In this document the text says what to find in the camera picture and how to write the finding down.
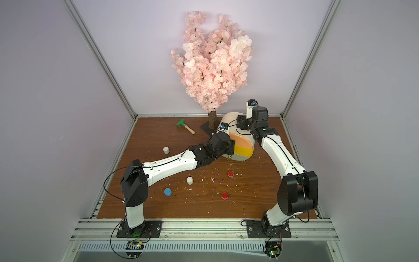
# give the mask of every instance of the black cable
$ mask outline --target black cable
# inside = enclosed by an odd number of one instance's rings
[[[113,236],[113,234],[114,234],[114,232],[115,232],[115,230],[116,230],[116,228],[121,224],[121,222],[122,221],[124,221],[124,219],[125,218],[123,218],[116,226],[115,226],[115,228],[113,229],[113,231],[112,231],[112,234],[111,234],[111,238],[109,239],[109,244],[110,244],[110,246],[111,246],[111,249],[112,249],[112,251],[117,255],[117,256],[119,256],[119,257],[122,257],[122,258],[124,258],[124,259],[137,259],[140,255],[138,255],[138,256],[136,256],[136,257],[123,257],[123,256],[121,256],[120,254],[118,254],[115,250],[114,250],[114,247],[112,246],[112,236]]]
[[[306,210],[307,210],[307,215],[308,215],[308,218],[307,218],[307,221],[304,221],[303,219],[301,219],[301,218],[299,218],[299,217],[297,217],[297,218],[298,218],[301,222],[308,223],[308,222],[310,221],[310,212],[308,211],[307,202],[306,202],[306,200],[305,200],[304,180],[303,180],[303,178],[301,177],[301,175],[302,175],[302,174],[300,174],[300,180],[301,180],[301,186],[303,187],[304,204],[305,204],[305,208],[306,208]]]
[[[176,160],[178,160],[178,159],[181,159],[181,157],[184,155],[184,153],[186,153],[186,151],[190,148],[190,147],[192,147],[193,145],[190,145],[190,146],[188,146],[188,148],[181,154],[181,156],[180,157],[178,157],[178,158],[176,158],[176,159],[173,159],[173,160],[171,160],[171,161],[169,161],[169,162],[167,162],[167,163],[163,163],[163,164],[160,164],[160,165],[156,165],[156,166],[142,166],[143,168],[155,168],[155,167],[158,167],[158,166],[163,166],[163,165],[166,165],[166,164],[168,164],[168,163],[172,163],[173,161],[176,161]]]
[[[120,200],[122,200],[122,201],[124,201],[122,198],[117,197],[116,195],[109,193],[109,191],[108,191],[108,190],[106,190],[105,184],[106,184],[106,181],[108,181],[109,177],[110,177],[113,173],[115,173],[115,172],[116,172],[116,171],[118,171],[118,170],[121,170],[121,169],[124,169],[124,168],[128,168],[128,167],[141,167],[141,166],[124,166],[124,167],[118,168],[117,170],[115,170],[115,171],[113,171],[112,173],[110,173],[110,174],[106,177],[105,181],[103,182],[103,189],[106,191],[106,193],[108,193],[108,194],[110,194],[111,196],[116,197],[116,198],[118,198],[118,199],[120,199]]]
[[[291,163],[291,165],[292,165],[292,167],[293,167],[293,169],[295,169],[296,171],[297,171],[297,169],[295,168],[295,166],[293,165],[293,163],[291,162],[291,160],[288,158],[288,156],[287,156],[287,154],[285,153],[285,151],[284,151],[284,149],[282,149],[281,148],[281,146],[280,145],[278,145],[278,143],[275,141],[275,140],[273,140],[272,138],[270,138],[270,137],[268,137],[267,136],[267,138],[269,138],[270,140],[272,140],[272,141],[274,141],[275,142],[275,144],[282,150],[282,152],[284,153],[284,155],[285,155],[285,157],[288,159],[288,162],[290,162]]]
[[[285,155],[285,157],[288,159],[288,162],[290,162],[291,163],[291,165],[292,165],[292,167],[297,171],[297,169],[295,168],[295,166],[293,165],[293,163],[290,161],[290,159],[288,158],[288,156],[287,156],[287,154],[285,153],[285,151],[280,147],[280,145],[278,145],[278,143],[275,141],[275,140],[273,140],[272,138],[270,138],[270,137],[267,137],[267,138],[269,138],[270,140],[272,140],[272,141],[274,141],[275,142],[275,144],[282,150],[282,152],[284,153],[284,155]],[[299,175],[299,177],[300,177],[300,180],[301,180],[301,186],[303,187],[303,194],[304,194],[304,204],[305,204],[305,208],[307,209],[307,215],[308,215],[308,219],[307,219],[307,221],[304,221],[304,220],[302,220],[301,218],[299,218],[298,216],[297,216],[297,218],[301,221],[301,222],[304,222],[304,223],[308,223],[309,221],[310,221],[310,213],[309,213],[309,211],[308,211],[308,207],[307,207],[307,201],[305,200],[305,189],[304,189],[304,181],[303,181],[303,178],[301,177],[301,175],[302,174],[300,174]]]

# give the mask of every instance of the artificial cherry blossom tree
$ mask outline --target artificial cherry blossom tree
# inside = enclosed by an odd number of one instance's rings
[[[182,48],[185,56],[171,51],[173,67],[186,86],[186,93],[208,112],[209,127],[215,129],[215,110],[228,101],[228,96],[246,86],[246,69],[252,58],[252,40],[225,15],[220,15],[220,28],[205,40],[198,27],[205,21],[202,12],[188,13]]]

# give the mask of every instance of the aluminum frame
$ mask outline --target aluminum frame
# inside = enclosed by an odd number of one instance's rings
[[[104,70],[106,76],[108,77],[109,81],[111,82],[113,88],[115,89],[119,99],[124,104],[125,109],[128,111],[129,115],[132,119],[137,118],[137,114],[132,109],[130,103],[128,102],[127,97],[125,96],[124,92],[121,89],[118,81],[116,80],[112,70],[110,69],[108,63],[106,62],[105,58],[103,57],[101,51],[99,50],[98,45],[96,44],[95,40],[93,39],[89,29],[87,28],[83,18],[81,17],[79,11],[77,10],[75,4],[72,0],[63,0],[65,7],[67,8],[68,13],[70,14],[73,21],[76,23],[77,27],[81,35],[83,36],[87,46],[89,46],[92,53],[95,55],[96,59],[98,60],[100,66]]]
[[[323,43],[324,37],[326,36],[327,31],[329,30],[330,24],[341,2],[342,0],[332,0],[332,3],[330,3],[329,9],[327,10],[323,23],[321,24],[320,30],[317,33],[316,39],[314,40],[314,43],[310,49],[310,52],[308,53],[308,57],[304,63],[303,69],[301,70],[301,73],[298,76],[294,90],[292,91],[290,99],[288,100],[287,105],[285,106],[285,109],[281,114],[284,119],[287,118],[287,115],[290,112],[291,106],[294,103],[294,100],[298,92],[300,91],[301,86],[303,85],[303,82],[308,74],[308,71],[310,70],[311,65],[313,64],[316,58],[316,55],[320,49],[320,46]]]

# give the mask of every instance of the power cord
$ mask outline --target power cord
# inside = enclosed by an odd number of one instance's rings
[[[111,175],[112,175],[113,173],[115,173],[115,172],[116,172],[116,171],[118,171],[118,170],[121,170],[121,169],[124,169],[124,168],[128,168],[128,167],[141,167],[141,166],[124,166],[124,167],[118,168],[117,170],[115,170],[115,171],[113,171],[112,173],[110,173],[110,174],[106,177],[105,181],[103,182],[103,189],[105,190],[105,192],[106,192],[106,193],[108,193],[108,194],[110,194],[110,195],[111,195],[111,196],[113,196],[113,197],[116,197],[116,198],[118,198],[118,199],[122,200],[122,201],[124,201],[122,198],[117,197],[116,195],[114,195],[114,194],[110,193],[108,190],[106,190],[105,184],[106,184],[106,181],[108,181],[109,177],[111,177]]]
[[[118,254],[115,250],[114,250],[114,247],[112,246],[112,236],[113,236],[113,234],[114,234],[114,232],[115,232],[115,230],[116,230],[116,228],[122,223],[122,221],[124,221],[125,220],[125,218],[123,218],[116,226],[115,226],[115,228],[113,229],[113,231],[112,231],[112,234],[111,234],[111,238],[109,239],[109,244],[110,244],[110,246],[111,246],[111,249],[112,249],[112,251],[117,255],[117,256],[119,256],[119,257],[122,257],[123,259],[136,259],[136,258],[138,258],[140,255],[138,255],[138,256],[136,256],[136,257],[123,257],[123,256],[121,256],[120,254]],[[151,239],[151,230],[150,230],[150,228],[148,228],[148,230],[149,230],[149,232],[150,232],[150,237],[148,238],[148,240],[146,241],[146,242],[143,242],[143,244],[144,243],[147,243],[148,241],[150,241],[150,239]]]

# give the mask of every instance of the small cylinder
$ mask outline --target small cylinder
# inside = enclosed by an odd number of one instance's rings
[[[166,188],[165,190],[164,190],[164,194],[166,195],[166,196],[171,196],[172,195],[172,190],[170,190],[170,188]]]
[[[186,178],[186,182],[188,183],[188,185],[192,185],[194,183],[194,179],[189,176],[188,178]]]
[[[221,194],[221,198],[222,198],[223,200],[227,200],[227,198],[228,198],[228,194],[227,194],[226,192],[222,193],[222,194]]]

